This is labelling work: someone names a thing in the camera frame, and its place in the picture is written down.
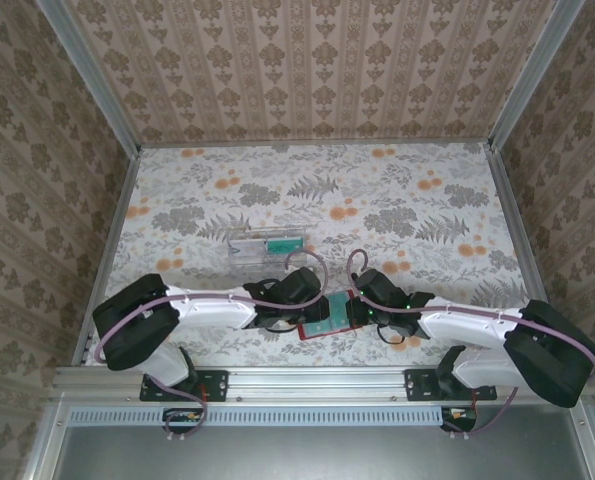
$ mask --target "floral wallpaper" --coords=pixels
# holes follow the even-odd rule
[[[595,341],[595,0],[585,2],[502,156],[551,303]]]
[[[143,144],[483,138],[555,0],[68,0]]]
[[[409,292],[499,307],[527,300],[476,143],[145,149],[106,295],[150,272],[191,289],[259,281],[268,275],[231,270],[227,231],[287,225],[306,229],[307,248],[330,268],[330,292],[348,288],[347,257],[362,247]],[[434,365],[450,345],[391,346],[374,327],[306,341],[297,332],[180,328],[171,341],[202,366]]]
[[[0,1],[0,479],[70,361],[126,158],[46,18]]]

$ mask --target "floral tablecloth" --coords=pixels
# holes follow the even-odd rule
[[[483,146],[473,143],[144,150],[106,296],[149,272],[182,288],[235,286],[227,230],[286,225],[306,226],[330,291],[347,288],[346,258],[362,247],[406,291],[488,306],[526,300]],[[391,346],[375,327],[306,341],[198,328],[171,341],[202,366],[432,365],[450,345]]]

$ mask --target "perforated metal strip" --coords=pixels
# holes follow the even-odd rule
[[[69,427],[162,426],[163,407],[77,407]],[[206,425],[321,427],[441,425],[440,407],[230,407],[214,406]],[[187,425],[171,422],[172,426]]]

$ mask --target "gray panel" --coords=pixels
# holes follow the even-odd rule
[[[589,479],[575,438],[550,406],[515,406],[469,440],[437,427],[212,427],[183,442],[159,428],[73,428],[55,479]]]

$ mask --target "wire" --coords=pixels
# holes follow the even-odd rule
[[[288,268],[290,259],[293,257],[293,255],[296,255],[298,253],[305,253],[307,255],[310,255],[311,257],[314,257],[319,262],[319,264],[322,266],[322,268],[324,270],[324,283],[321,287],[321,290],[315,297],[308,300],[307,302],[299,303],[297,305],[284,305],[281,303],[265,302],[263,300],[256,300],[254,298],[240,297],[238,295],[229,295],[229,294],[223,294],[223,293],[192,293],[192,294],[189,293],[189,294],[170,295],[167,297],[157,298],[155,300],[152,300],[152,301],[145,303],[145,304],[141,305],[140,307],[136,308],[135,310],[133,310],[128,315],[126,315],[124,318],[122,318],[110,330],[108,330],[106,332],[106,334],[101,338],[101,340],[97,344],[97,347],[95,348],[95,352],[93,354],[93,356],[95,357],[95,361],[97,361],[101,364],[106,363],[105,360],[101,357],[102,350],[103,350],[104,346],[106,345],[106,343],[108,343],[108,341],[119,330],[124,328],[124,326],[127,323],[134,320],[136,317],[138,317],[142,313],[147,312],[148,310],[156,307],[157,305],[162,305],[164,303],[170,303],[170,302],[182,301],[182,300],[199,300],[199,299],[210,300],[210,299],[213,299],[213,300],[228,300],[228,301],[235,301],[235,302],[242,302],[242,303],[249,303],[249,304],[251,303],[251,304],[257,305],[259,307],[277,308],[280,310],[301,310],[303,308],[310,307],[311,305],[314,305],[315,303],[317,303],[319,301],[319,299],[321,297],[324,296],[324,292],[326,291],[326,288],[328,288],[328,266],[326,265],[326,262],[324,262],[324,259],[321,258],[316,253],[313,253],[309,250],[295,250],[294,252],[289,253],[288,256],[286,257],[286,261],[284,262],[284,267]]]
[[[287,328],[285,330],[275,330],[274,328],[266,327],[266,331],[270,332],[270,333],[290,333],[290,332],[294,332],[295,330],[297,330],[297,327],[299,327],[299,325],[295,325],[294,327]]]
[[[381,329],[385,326],[386,325],[377,325],[377,335],[379,335],[379,338],[381,338],[382,342],[387,343],[388,345],[401,345],[406,341],[404,337],[401,338],[401,342],[389,342],[388,340],[386,340],[384,336],[381,334]]]
[[[204,423],[206,423],[206,420],[208,418],[208,404],[206,402],[204,402],[201,398],[193,395],[192,393],[187,393],[182,390],[177,390],[176,388],[167,387],[166,385],[161,383],[159,380],[157,380],[155,377],[152,377],[150,375],[149,375],[149,377],[150,377],[150,380],[160,390],[170,393],[172,395],[177,395],[179,397],[187,398],[188,400],[197,402],[199,405],[201,405],[202,414],[201,414],[201,418],[199,419],[199,422],[197,422],[197,425],[195,425],[188,433],[185,433],[184,435],[190,436],[190,435],[194,435],[195,433],[197,433],[204,426]],[[172,418],[178,417],[183,414],[184,414],[184,412],[172,412],[170,415],[168,415],[168,417],[166,418],[166,423],[164,424],[164,430],[166,431],[166,433],[168,433],[168,434],[173,433],[170,431],[170,420]]]
[[[465,438],[467,438],[471,435],[479,435],[480,433],[484,433],[486,430],[488,430],[490,427],[492,427],[495,424],[495,422],[497,422],[497,420],[499,420],[501,418],[501,416],[504,414],[504,412],[506,410],[508,410],[508,407],[510,407],[510,404],[513,402],[515,395],[517,395],[518,390],[519,389],[517,387],[513,388],[513,391],[510,392],[510,395],[508,395],[508,398],[506,399],[506,403],[504,403],[504,405],[499,409],[499,411],[495,414],[495,416],[488,423],[486,423],[485,425],[482,425],[479,428],[475,428],[475,429],[471,430],[470,432],[464,432],[457,425],[447,422],[446,420],[444,420],[444,425],[452,428],[455,431],[455,433],[461,433]]]
[[[583,343],[578,342],[574,338],[571,338],[568,335],[558,332],[557,330],[554,330],[552,328],[545,327],[545,326],[540,325],[535,322],[531,322],[530,320],[513,317],[511,315],[500,314],[500,313],[497,313],[494,311],[489,312],[489,311],[485,311],[485,310],[475,310],[473,308],[466,308],[466,307],[455,307],[455,306],[444,305],[444,306],[422,307],[422,308],[392,308],[392,307],[386,307],[384,305],[379,305],[378,303],[373,302],[371,299],[365,297],[359,291],[359,289],[357,288],[357,284],[355,283],[355,280],[352,277],[351,266],[352,266],[353,258],[358,253],[361,253],[364,256],[364,265],[362,266],[361,270],[364,271],[366,269],[366,267],[368,265],[368,254],[366,253],[366,250],[358,248],[356,250],[353,250],[350,253],[350,256],[348,257],[348,261],[346,262],[346,274],[348,276],[348,281],[350,282],[350,287],[353,290],[353,292],[355,293],[355,295],[357,295],[361,299],[362,302],[370,305],[371,307],[377,308],[378,310],[382,310],[384,312],[389,312],[389,313],[455,312],[455,313],[465,313],[467,315],[474,315],[474,316],[478,316],[478,317],[490,318],[490,319],[495,319],[495,320],[505,320],[507,322],[514,322],[518,325],[522,325],[524,327],[531,328],[533,330],[537,330],[538,332],[542,332],[542,333],[545,333],[552,337],[555,337],[555,338],[575,347],[577,350],[579,350],[581,353],[583,353],[586,357],[588,357],[588,360],[590,360],[590,362],[593,364],[593,374],[592,374],[591,378],[595,379],[595,355],[593,354],[593,352],[591,352]]]

